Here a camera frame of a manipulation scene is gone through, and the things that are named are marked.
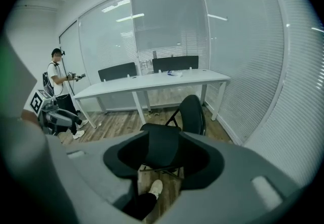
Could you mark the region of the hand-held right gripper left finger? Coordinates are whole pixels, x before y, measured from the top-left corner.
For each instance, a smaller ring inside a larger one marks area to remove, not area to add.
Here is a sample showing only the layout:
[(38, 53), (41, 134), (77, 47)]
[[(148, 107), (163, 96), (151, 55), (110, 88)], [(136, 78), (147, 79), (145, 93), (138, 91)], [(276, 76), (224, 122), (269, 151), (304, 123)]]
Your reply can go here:
[(64, 146), (47, 136), (47, 197), (59, 224), (141, 224), (123, 212), (138, 199), (148, 132)]

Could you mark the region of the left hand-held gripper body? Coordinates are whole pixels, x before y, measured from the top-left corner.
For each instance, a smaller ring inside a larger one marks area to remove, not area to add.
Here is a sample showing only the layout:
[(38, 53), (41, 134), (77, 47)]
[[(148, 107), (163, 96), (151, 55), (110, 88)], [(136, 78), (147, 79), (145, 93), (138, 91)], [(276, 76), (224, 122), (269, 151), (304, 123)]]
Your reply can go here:
[(57, 135), (58, 105), (54, 97), (46, 91), (38, 89), (30, 101), (30, 107), (36, 115), (38, 123), (46, 134)]

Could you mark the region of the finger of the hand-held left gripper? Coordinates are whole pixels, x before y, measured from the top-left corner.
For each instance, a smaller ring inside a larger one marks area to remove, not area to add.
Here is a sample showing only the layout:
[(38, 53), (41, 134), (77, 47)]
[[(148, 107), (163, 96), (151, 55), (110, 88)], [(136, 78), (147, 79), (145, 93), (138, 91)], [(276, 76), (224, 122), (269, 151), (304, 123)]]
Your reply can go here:
[(47, 121), (58, 126), (71, 127), (77, 116), (64, 109), (56, 109), (47, 112)]

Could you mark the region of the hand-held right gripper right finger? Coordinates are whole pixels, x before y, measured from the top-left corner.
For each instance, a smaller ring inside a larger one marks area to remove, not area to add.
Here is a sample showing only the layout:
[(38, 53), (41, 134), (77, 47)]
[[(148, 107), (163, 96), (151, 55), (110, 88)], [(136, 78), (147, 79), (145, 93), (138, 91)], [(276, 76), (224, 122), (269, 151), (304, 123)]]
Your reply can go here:
[(256, 152), (180, 133), (185, 178), (155, 224), (276, 224), (301, 195), (285, 173)]

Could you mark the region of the black folding chair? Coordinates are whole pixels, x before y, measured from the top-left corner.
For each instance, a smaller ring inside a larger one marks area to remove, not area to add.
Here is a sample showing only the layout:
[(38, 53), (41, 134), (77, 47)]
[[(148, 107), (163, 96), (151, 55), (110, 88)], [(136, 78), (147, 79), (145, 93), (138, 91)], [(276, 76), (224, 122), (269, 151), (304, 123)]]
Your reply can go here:
[(148, 153), (142, 170), (161, 172), (180, 179), (180, 168), (184, 164), (184, 142), (179, 133), (189, 132), (203, 135), (206, 132), (205, 115), (196, 95), (188, 95), (164, 124), (146, 123), (141, 130), (149, 133)]

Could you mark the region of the person's left forearm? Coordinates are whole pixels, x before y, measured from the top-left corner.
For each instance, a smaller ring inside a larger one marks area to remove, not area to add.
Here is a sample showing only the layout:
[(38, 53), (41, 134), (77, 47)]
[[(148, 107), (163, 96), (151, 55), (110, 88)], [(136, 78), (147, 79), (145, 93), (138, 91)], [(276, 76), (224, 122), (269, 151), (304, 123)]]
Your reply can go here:
[(25, 110), (25, 109), (22, 110), (21, 119), (25, 120), (25, 121), (32, 122), (37, 127), (40, 127), (37, 116), (29, 110)]

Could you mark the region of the person's black trousers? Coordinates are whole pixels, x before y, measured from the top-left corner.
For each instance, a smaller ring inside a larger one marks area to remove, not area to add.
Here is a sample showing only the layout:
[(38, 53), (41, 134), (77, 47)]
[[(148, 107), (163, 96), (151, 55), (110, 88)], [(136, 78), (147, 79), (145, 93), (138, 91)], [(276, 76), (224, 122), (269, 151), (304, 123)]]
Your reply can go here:
[(153, 193), (145, 193), (138, 196), (137, 201), (130, 201), (122, 210), (125, 214), (143, 220), (154, 209), (158, 196)]

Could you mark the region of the person's right white shoe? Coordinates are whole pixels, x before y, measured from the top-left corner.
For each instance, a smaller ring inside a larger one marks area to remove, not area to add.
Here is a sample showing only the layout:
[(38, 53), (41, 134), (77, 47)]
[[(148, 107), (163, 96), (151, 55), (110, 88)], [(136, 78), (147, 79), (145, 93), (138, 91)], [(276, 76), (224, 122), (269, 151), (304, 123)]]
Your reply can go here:
[(149, 194), (152, 194), (155, 196), (156, 200), (159, 198), (160, 194), (163, 191), (163, 183), (161, 180), (155, 180), (149, 190)]

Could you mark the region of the black desk divider panel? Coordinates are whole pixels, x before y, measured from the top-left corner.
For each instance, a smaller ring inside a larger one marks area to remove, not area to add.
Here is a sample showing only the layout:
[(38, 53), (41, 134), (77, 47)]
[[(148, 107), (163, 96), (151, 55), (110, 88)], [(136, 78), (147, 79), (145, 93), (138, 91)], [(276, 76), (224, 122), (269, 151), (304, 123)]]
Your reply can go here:
[(198, 69), (198, 56), (177, 56), (152, 59), (154, 73)]
[(111, 81), (120, 78), (137, 76), (137, 69), (134, 62), (120, 64), (108, 67), (98, 71), (99, 78), (102, 82)]

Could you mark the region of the long white desk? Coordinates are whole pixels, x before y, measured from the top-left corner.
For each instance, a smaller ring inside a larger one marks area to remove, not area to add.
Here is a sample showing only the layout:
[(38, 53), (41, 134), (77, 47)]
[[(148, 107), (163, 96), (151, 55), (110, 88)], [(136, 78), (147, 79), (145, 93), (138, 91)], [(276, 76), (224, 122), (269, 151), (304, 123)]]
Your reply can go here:
[(142, 107), (139, 102), (137, 92), (147, 92), (151, 89), (170, 88), (176, 86), (186, 85), (201, 85), (200, 103), (203, 104), (206, 97), (207, 85), (212, 83), (220, 83), (220, 89), (217, 95), (214, 111), (212, 114), (212, 120), (216, 120), (222, 98), (225, 92), (226, 84), (230, 81), (230, 77), (212, 70), (207, 69), (189, 69), (181, 72), (181, 76), (170, 76), (166, 72), (154, 73), (147, 75), (139, 75), (134, 77), (126, 77), (121, 79), (115, 79), (110, 81), (104, 81), (91, 85), (90, 87), (82, 90), (74, 96), (82, 114), (89, 121), (90, 125), (96, 129), (97, 126), (94, 121), (91, 120), (87, 111), (81, 104), (82, 99), (96, 98), (101, 105), (100, 96), (113, 93), (131, 93), (139, 113), (142, 123), (145, 123)]

